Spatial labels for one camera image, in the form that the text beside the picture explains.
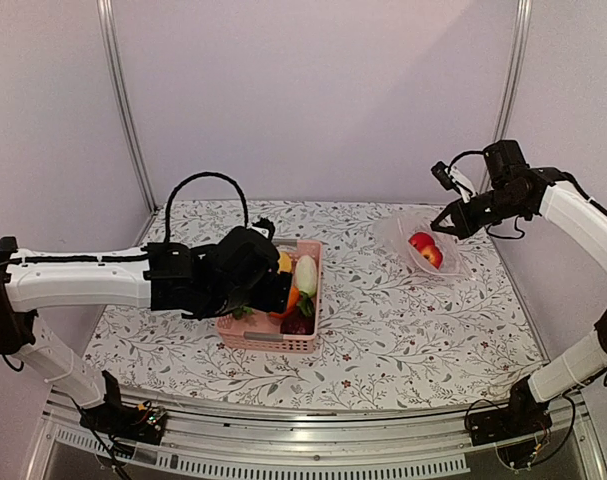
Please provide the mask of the dark purple fruit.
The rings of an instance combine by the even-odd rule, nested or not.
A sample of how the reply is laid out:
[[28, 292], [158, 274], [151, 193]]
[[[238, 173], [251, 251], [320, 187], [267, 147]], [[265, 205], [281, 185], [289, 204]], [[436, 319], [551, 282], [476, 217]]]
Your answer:
[[315, 317], [305, 316], [299, 309], [285, 317], [280, 326], [284, 335], [311, 335], [315, 329]]

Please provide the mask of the red pomegranate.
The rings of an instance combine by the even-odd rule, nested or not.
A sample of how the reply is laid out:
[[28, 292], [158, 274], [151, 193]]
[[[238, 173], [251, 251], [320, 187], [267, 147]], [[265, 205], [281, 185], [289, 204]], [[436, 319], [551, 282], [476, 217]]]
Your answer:
[[435, 245], [426, 245], [421, 251], [421, 256], [426, 259], [434, 268], [439, 269], [443, 262], [443, 254]]

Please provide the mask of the pink plastic basket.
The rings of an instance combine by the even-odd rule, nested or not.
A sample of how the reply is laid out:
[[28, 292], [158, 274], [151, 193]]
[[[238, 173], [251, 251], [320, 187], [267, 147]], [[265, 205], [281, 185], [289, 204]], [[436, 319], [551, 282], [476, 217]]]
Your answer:
[[254, 310], [254, 314], [240, 320], [232, 315], [216, 320], [216, 330], [223, 342], [230, 348], [259, 350], [266, 352], [312, 353], [318, 332], [320, 317], [320, 297], [322, 285], [323, 244], [317, 240], [277, 239], [279, 251], [287, 252], [293, 260], [303, 255], [311, 256], [318, 271], [317, 292], [313, 298], [315, 306], [315, 329], [311, 335], [284, 335], [280, 333], [283, 319], [276, 319], [268, 313]]

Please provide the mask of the clear zip top bag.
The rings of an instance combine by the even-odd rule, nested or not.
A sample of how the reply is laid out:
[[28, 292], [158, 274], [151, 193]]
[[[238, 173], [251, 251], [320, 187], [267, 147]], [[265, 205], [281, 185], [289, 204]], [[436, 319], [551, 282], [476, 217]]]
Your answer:
[[375, 238], [409, 266], [444, 278], [470, 277], [455, 238], [433, 231], [436, 211], [412, 207], [377, 220]]

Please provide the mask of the red apple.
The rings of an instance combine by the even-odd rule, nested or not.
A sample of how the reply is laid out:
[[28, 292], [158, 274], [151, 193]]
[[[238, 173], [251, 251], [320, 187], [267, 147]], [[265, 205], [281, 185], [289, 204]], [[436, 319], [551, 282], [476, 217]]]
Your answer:
[[435, 241], [431, 235], [426, 232], [416, 232], [409, 239], [408, 243], [417, 251], [422, 251], [424, 248], [434, 245]]

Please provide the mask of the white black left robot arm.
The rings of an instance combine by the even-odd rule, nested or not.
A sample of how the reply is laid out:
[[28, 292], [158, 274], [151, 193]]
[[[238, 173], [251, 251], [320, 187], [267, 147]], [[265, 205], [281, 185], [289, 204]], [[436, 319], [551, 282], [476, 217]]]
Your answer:
[[111, 434], [131, 426], [118, 383], [87, 365], [40, 319], [43, 308], [117, 305], [179, 311], [187, 319], [222, 317], [248, 307], [282, 313], [291, 274], [280, 254], [256, 228], [236, 227], [219, 243], [188, 247], [148, 243], [107, 253], [60, 254], [0, 240], [0, 355], [14, 357], [46, 383], [92, 409]]

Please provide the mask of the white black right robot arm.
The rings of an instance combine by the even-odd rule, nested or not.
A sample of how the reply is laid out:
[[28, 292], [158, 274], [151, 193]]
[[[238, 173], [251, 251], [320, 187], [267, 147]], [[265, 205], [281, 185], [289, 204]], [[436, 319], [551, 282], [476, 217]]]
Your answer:
[[[490, 186], [477, 191], [457, 168], [470, 151], [431, 169], [441, 186], [457, 194], [431, 222], [436, 233], [467, 239], [504, 221], [542, 219], [573, 246], [572, 263], [593, 264], [607, 277], [607, 210], [569, 172], [527, 163], [515, 140], [499, 140], [477, 151]], [[514, 383], [502, 407], [469, 412], [465, 425], [476, 444], [548, 429], [552, 400], [582, 388], [607, 372], [607, 307], [591, 329], [545, 366]]]

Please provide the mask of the orange tangerine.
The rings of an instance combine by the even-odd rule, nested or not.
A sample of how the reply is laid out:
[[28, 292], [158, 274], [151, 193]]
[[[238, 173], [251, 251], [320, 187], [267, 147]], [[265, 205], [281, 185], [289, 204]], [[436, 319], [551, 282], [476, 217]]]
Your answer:
[[289, 297], [287, 301], [286, 310], [282, 313], [270, 312], [269, 316], [276, 319], [285, 319], [289, 315], [291, 315], [295, 308], [297, 307], [297, 303], [300, 298], [300, 291], [296, 286], [292, 286], [289, 292]]

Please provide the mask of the yellow peach fruit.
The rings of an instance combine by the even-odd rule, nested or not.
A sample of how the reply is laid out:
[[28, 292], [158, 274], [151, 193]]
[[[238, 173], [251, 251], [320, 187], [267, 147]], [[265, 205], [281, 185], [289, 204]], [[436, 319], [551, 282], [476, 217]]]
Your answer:
[[293, 260], [292, 257], [285, 251], [279, 252], [278, 259], [278, 272], [279, 273], [291, 273], [293, 271]]

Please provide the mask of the green leafy vegetable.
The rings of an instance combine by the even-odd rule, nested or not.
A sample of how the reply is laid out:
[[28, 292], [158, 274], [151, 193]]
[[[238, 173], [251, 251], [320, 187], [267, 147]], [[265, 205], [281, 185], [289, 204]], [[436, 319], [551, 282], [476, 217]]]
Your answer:
[[[307, 294], [300, 294], [300, 298], [295, 309], [299, 309], [305, 316], [314, 316], [315, 306], [313, 298], [309, 297]], [[234, 309], [232, 312], [232, 317], [235, 320], [240, 320], [253, 314], [254, 310], [252, 308], [244, 306]]]

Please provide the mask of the white eggplant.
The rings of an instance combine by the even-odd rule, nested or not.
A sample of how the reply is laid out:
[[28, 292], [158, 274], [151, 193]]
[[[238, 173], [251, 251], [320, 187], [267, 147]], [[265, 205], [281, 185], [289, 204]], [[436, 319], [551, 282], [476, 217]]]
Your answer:
[[317, 292], [318, 271], [314, 259], [309, 255], [301, 256], [294, 271], [294, 283], [300, 293], [313, 297]]

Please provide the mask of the floral patterned table mat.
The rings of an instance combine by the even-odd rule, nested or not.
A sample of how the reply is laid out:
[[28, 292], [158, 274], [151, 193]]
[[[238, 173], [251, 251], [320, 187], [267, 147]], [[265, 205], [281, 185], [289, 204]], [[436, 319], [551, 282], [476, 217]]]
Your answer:
[[176, 241], [220, 239], [244, 216], [323, 246], [321, 313], [309, 354], [227, 347], [211, 321], [109, 307], [85, 360], [124, 386], [296, 409], [437, 408], [504, 399], [545, 362], [492, 241], [459, 244], [460, 277], [402, 260], [374, 225], [397, 204], [179, 201]]

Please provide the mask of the aluminium front rail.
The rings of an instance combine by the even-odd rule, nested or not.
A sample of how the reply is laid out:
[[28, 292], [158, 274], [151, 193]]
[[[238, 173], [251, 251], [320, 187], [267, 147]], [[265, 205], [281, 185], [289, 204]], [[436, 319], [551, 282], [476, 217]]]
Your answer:
[[486, 401], [418, 410], [310, 410], [193, 399], [134, 387], [125, 402], [167, 411], [159, 445], [107, 439], [83, 429], [70, 399], [52, 392], [37, 424], [26, 479], [607, 479], [607, 438], [579, 393], [551, 403], [552, 428], [529, 467], [508, 451], [523, 436], [476, 445], [466, 424]]

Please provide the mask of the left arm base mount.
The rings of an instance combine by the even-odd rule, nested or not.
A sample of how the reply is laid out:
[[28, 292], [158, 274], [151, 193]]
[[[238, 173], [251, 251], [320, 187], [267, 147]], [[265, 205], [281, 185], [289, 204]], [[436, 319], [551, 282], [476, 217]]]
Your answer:
[[160, 445], [168, 420], [167, 410], [154, 406], [149, 400], [137, 406], [122, 402], [116, 378], [102, 372], [105, 393], [98, 406], [81, 408], [80, 425], [96, 433], [107, 434], [111, 439]]

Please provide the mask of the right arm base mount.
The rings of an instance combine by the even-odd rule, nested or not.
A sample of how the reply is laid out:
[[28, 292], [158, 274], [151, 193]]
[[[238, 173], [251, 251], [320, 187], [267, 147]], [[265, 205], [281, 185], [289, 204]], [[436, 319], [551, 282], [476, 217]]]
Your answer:
[[550, 401], [537, 402], [529, 386], [530, 377], [524, 377], [510, 388], [508, 402], [501, 407], [486, 398], [474, 401], [464, 415], [464, 428], [473, 446], [495, 444], [521, 436], [541, 433], [540, 439], [513, 443], [495, 449], [503, 466], [514, 472], [530, 470], [554, 458], [573, 433], [577, 406], [569, 391], [561, 394], [571, 408], [570, 425], [558, 445], [546, 456], [542, 452], [550, 445], [553, 422], [548, 411]]

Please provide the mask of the right aluminium frame post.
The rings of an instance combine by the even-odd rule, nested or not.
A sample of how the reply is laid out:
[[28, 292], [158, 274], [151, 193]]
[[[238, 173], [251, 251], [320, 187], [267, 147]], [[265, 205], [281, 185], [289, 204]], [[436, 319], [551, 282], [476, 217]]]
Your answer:
[[518, 87], [525, 62], [532, 17], [532, 6], [532, 0], [518, 0], [516, 3], [515, 22], [507, 65], [507, 73], [501, 96], [501, 102], [499, 105], [498, 117], [492, 137], [494, 141], [507, 137], [511, 116], [516, 105]]

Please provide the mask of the aluminium frame post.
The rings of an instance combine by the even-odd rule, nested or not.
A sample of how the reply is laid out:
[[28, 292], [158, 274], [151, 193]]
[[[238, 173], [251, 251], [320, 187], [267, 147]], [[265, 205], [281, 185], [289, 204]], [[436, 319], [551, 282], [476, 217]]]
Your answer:
[[516, 105], [518, 87], [525, 62], [532, 17], [532, 6], [532, 0], [518, 0], [516, 3], [515, 22], [507, 65], [507, 73], [501, 96], [501, 102], [499, 105], [498, 117], [492, 137], [494, 141], [507, 137], [511, 116]]
[[154, 213], [157, 211], [158, 202], [153, 192], [148, 169], [144, 161], [129, 101], [119, 49], [113, 2], [110, 0], [98, 0], [96, 6], [108, 73], [114, 91], [116, 108], [121, 122], [128, 155], [132, 163], [134, 176], [144, 205], [150, 213]]

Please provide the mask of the left aluminium frame post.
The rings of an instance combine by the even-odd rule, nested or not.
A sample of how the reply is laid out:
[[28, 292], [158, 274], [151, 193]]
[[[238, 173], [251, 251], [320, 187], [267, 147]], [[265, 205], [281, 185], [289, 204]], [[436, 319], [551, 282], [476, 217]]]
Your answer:
[[157, 211], [158, 202], [153, 192], [148, 169], [144, 161], [129, 101], [119, 49], [113, 2], [110, 0], [98, 0], [96, 6], [108, 73], [114, 91], [116, 108], [121, 122], [128, 155], [132, 163], [134, 176], [144, 205], [150, 213], [154, 213]]

